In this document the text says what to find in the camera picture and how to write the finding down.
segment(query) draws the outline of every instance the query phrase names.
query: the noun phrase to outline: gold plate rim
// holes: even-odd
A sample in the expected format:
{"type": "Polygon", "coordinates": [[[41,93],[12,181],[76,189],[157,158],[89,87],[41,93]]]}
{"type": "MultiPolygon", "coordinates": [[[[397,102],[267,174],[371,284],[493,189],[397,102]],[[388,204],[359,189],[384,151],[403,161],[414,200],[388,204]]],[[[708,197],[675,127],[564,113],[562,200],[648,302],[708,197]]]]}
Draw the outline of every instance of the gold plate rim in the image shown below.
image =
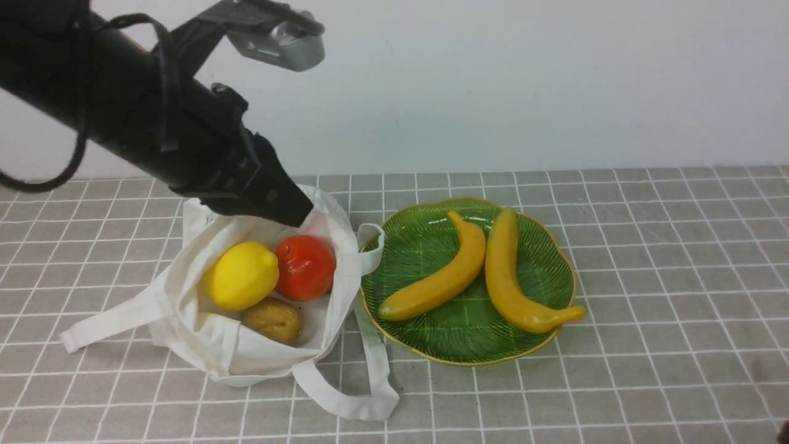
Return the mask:
{"type": "MultiPolygon", "coordinates": [[[[450,204],[453,201],[476,201],[476,202],[479,202],[479,203],[482,203],[482,204],[486,204],[486,205],[490,205],[492,207],[496,207],[497,209],[504,209],[504,207],[502,207],[501,205],[498,205],[498,204],[493,203],[491,201],[486,201],[485,199],[480,199],[480,198],[472,198],[472,197],[448,198],[448,199],[443,199],[443,200],[438,201],[438,202],[433,202],[433,203],[429,203],[429,204],[428,203],[416,204],[416,205],[411,205],[409,207],[405,207],[404,209],[400,209],[400,210],[396,211],[394,214],[392,214],[391,216],[389,216],[381,224],[381,228],[383,228],[384,232],[385,232],[387,223],[389,223],[389,221],[393,217],[395,217],[398,214],[403,213],[405,211],[418,209],[418,208],[424,208],[424,207],[434,207],[434,206],[439,206],[439,205],[450,204]]],[[[533,217],[529,216],[528,214],[522,213],[520,211],[516,211],[515,213],[518,215],[518,217],[525,217],[526,219],[529,219],[532,222],[534,222],[535,224],[539,225],[540,228],[542,228],[543,231],[545,231],[545,233],[548,234],[548,237],[551,239],[551,242],[553,242],[553,247],[556,249],[556,251],[559,252],[559,256],[567,263],[567,266],[570,267],[570,273],[572,274],[572,277],[573,277],[573,291],[572,291],[572,293],[570,295],[570,302],[567,304],[567,306],[568,307],[572,307],[573,302],[575,302],[576,292],[578,290],[578,274],[575,271],[575,267],[573,266],[573,262],[567,258],[567,256],[564,254],[564,252],[562,252],[562,248],[559,246],[559,243],[556,242],[556,238],[545,227],[545,225],[543,225],[539,220],[534,219],[533,217]]],[[[369,241],[368,243],[366,243],[360,249],[360,251],[366,250],[367,247],[370,245],[370,243],[372,243],[374,241],[375,240],[373,239],[373,240],[369,241]]],[[[537,352],[538,350],[540,350],[544,346],[548,345],[551,341],[554,340],[554,338],[556,338],[556,335],[559,334],[559,331],[562,329],[562,326],[560,325],[558,328],[556,328],[553,331],[553,333],[551,333],[551,336],[545,338],[544,341],[542,341],[538,345],[535,345],[534,347],[532,347],[531,349],[529,349],[529,350],[527,350],[525,352],[518,353],[517,355],[507,356],[507,357],[504,357],[504,358],[498,358],[498,359],[493,359],[493,360],[489,360],[489,361],[482,361],[482,362],[478,362],[478,363],[466,363],[466,362],[448,361],[448,360],[445,360],[445,359],[436,358],[435,356],[430,356],[429,354],[424,353],[424,352],[422,352],[420,350],[416,350],[415,348],[410,347],[409,345],[403,344],[399,339],[397,339],[396,337],[394,337],[391,334],[389,334],[388,331],[386,331],[383,327],[381,327],[381,325],[376,320],[375,316],[373,316],[372,313],[370,312],[370,307],[367,304],[367,298],[365,296],[365,288],[364,288],[364,286],[360,285],[359,289],[361,290],[361,301],[362,301],[362,304],[365,306],[365,312],[367,313],[367,317],[370,319],[370,321],[372,321],[372,324],[376,327],[376,329],[378,329],[378,331],[383,333],[383,335],[385,337],[389,338],[390,341],[395,342],[396,344],[400,344],[402,347],[408,348],[411,352],[414,352],[417,355],[422,356],[423,358],[430,359],[431,361],[434,361],[434,362],[437,362],[437,363],[443,363],[443,364],[453,365],[453,366],[457,366],[457,367],[478,367],[478,366],[481,367],[481,366],[487,366],[487,365],[492,365],[492,364],[496,364],[496,363],[506,362],[506,361],[509,361],[509,360],[512,360],[512,359],[522,358],[523,356],[527,356],[527,355],[530,355],[530,354],[532,354],[534,352],[537,352]]]]}

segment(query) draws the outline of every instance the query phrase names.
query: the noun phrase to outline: potato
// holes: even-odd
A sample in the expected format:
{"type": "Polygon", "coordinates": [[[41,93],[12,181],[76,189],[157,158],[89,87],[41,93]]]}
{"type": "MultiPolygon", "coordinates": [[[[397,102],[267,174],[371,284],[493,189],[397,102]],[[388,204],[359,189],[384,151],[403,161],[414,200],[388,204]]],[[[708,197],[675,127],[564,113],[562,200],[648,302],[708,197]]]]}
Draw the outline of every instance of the potato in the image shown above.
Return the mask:
{"type": "Polygon", "coordinates": [[[241,324],[272,341],[296,347],[304,330],[304,315],[287,302],[267,297],[244,311],[241,324]]]}

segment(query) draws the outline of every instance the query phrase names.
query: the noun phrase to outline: grid pattern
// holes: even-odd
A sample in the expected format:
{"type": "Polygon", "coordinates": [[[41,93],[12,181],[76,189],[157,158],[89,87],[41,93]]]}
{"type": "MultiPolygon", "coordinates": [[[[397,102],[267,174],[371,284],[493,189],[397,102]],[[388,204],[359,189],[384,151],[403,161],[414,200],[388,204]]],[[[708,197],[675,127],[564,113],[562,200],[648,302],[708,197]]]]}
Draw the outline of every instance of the grid pattern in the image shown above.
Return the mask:
{"type": "MultiPolygon", "coordinates": [[[[134,296],[180,250],[181,199],[150,179],[0,191],[0,442],[695,444],[772,442],[789,418],[789,168],[300,177],[354,227],[474,196],[543,222],[580,276],[583,322],[532,356],[449,367],[387,344],[402,395],[341,420],[292,378],[234,389],[146,329],[67,355],[58,334],[134,296]]],[[[364,394],[349,320],[319,365],[364,394]]]]}

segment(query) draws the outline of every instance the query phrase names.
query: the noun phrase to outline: white wall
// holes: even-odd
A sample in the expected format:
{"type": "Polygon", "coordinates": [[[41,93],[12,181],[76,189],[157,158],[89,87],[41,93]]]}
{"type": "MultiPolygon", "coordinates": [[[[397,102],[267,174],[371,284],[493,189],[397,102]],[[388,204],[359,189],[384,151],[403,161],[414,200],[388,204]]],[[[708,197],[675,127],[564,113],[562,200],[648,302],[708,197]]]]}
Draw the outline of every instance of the white wall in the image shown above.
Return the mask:
{"type": "MultiPolygon", "coordinates": [[[[174,27],[211,0],[94,0],[174,27]]],[[[294,0],[326,60],[291,73],[223,41],[199,72],[294,174],[789,164],[786,0],[294,0]]],[[[130,32],[149,47],[152,32],[130,32]]],[[[72,133],[0,96],[0,164],[65,162],[72,133]],[[39,130],[22,130],[35,124],[39,130]]],[[[135,169],[92,147],[80,174],[135,169]]]]}

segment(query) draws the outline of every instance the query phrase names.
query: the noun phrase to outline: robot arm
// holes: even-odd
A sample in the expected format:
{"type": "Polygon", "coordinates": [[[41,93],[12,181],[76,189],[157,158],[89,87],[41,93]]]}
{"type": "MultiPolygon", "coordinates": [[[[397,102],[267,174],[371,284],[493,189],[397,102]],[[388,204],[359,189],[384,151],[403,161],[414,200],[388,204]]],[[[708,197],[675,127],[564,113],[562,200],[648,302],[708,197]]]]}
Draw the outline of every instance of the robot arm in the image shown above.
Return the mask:
{"type": "Polygon", "coordinates": [[[73,170],[88,138],[219,214],[297,227],[312,203],[244,127],[247,102],[193,76],[224,36],[245,57],[308,70],[323,60],[322,33],[310,13],[270,0],[222,0],[172,32],[144,14],[105,21],[88,0],[2,0],[0,87],[78,131],[73,170]],[[153,51],[120,31],[144,22],[153,51]]]}

